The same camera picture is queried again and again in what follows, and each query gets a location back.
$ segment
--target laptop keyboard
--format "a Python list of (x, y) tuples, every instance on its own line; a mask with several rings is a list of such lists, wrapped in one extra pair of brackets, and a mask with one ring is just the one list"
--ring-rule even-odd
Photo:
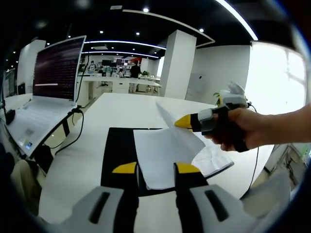
[(69, 111), (67, 105), (37, 101), (35, 104), (28, 104), (19, 109), (17, 114), (28, 124), (34, 125), (36, 128), (46, 129), (66, 110)]

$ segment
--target led strip light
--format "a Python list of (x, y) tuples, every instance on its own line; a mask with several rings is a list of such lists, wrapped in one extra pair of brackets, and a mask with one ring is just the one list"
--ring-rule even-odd
[(159, 58), (159, 57), (151, 56), (151, 55), (147, 55), (147, 54), (134, 53), (134, 52), (119, 52), (119, 51), (90, 51), (90, 52), (82, 52), (82, 53), (123, 53), (123, 54), (131, 54), (131, 55)]
[(86, 41), (85, 44), (93, 44), (93, 43), (125, 43), (125, 44), (133, 44), (133, 45), (143, 45), (143, 46), (149, 46), (154, 47), (162, 50), (166, 50), (165, 47), (157, 46), (157, 45), (149, 45), (139, 42), (132, 42), (132, 41), (122, 41), (122, 40), (95, 40), (95, 41)]

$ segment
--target white paper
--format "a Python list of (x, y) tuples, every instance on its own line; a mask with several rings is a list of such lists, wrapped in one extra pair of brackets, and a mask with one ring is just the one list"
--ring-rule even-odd
[(233, 162), (230, 158), (220, 154), (220, 145), (216, 145), (210, 139), (204, 138), (201, 133), (194, 134), (204, 142), (205, 147), (195, 156), (191, 164), (200, 169), (205, 177)]
[(168, 125), (167, 129), (134, 130), (138, 163), (151, 189), (174, 187), (173, 164), (190, 164), (205, 146), (188, 129), (175, 127), (174, 118), (159, 105), (158, 110)]

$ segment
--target bright window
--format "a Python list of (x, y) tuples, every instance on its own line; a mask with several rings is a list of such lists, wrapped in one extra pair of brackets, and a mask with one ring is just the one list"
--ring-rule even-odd
[(245, 95), (261, 114), (303, 107), (306, 69), (302, 56), (282, 46), (253, 42)]

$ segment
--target drawer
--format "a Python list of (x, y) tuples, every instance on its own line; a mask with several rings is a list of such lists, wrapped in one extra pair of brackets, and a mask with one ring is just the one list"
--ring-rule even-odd
[(112, 84), (112, 87), (114, 88), (129, 88), (130, 83), (129, 82), (116, 82), (114, 81)]
[(113, 93), (128, 93), (128, 88), (112, 88)]

